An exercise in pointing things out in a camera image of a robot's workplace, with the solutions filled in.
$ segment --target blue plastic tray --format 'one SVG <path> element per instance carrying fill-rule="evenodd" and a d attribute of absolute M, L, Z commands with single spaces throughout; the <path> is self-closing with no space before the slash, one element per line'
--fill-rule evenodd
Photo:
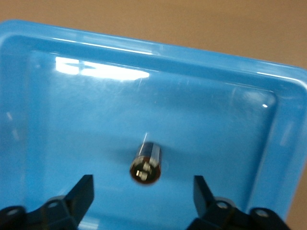
<path fill-rule="evenodd" d="M 193 175 L 285 218 L 305 164 L 296 67 L 36 23 L 0 25 L 0 208 L 33 210 L 93 174 L 80 229 L 185 229 Z M 129 168 L 146 136 L 162 174 Z"/>

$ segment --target metal cylinder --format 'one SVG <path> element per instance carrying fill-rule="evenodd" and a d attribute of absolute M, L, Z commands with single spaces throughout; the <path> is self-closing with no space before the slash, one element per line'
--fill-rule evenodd
<path fill-rule="evenodd" d="M 161 175 L 161 149 L 152 142 L 143 143 L 130 167 L 133 179 L 141 184 L 152 184 Z"/>

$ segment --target blue tray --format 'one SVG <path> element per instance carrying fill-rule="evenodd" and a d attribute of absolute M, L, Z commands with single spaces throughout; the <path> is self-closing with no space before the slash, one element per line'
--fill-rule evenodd
<path fill-rule="evenodd" d="M 33 210 L 94 175 L 80 229 L 185 229 L 193 175 L 285 218 L 307 153 L 307 72 L 54 26 L 0 25 L 0 209 Z M 135 183 L 139 145 L 162 174 Z"/>

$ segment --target cardboard-colored background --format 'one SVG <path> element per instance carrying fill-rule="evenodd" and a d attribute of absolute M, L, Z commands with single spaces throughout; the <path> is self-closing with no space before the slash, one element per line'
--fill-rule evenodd
<path fill-rule="evenodd" d="M 23 19 L 188 46 L 307 69 L 306 0 L 2 0 Z M 287 219 L 307 229 L 307 170 Z"/>

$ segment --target brown table surface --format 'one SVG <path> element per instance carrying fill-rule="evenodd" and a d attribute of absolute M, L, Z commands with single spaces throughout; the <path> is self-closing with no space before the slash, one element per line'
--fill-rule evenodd
<path fill-rule="evenodd" d="M 306 0 L 2 0 L 0 6 L 0 21 L 23 19 L 307 69 Z M 306 229 L 306 196 L 307 170 L 287 219 L 293 230 Z"/>

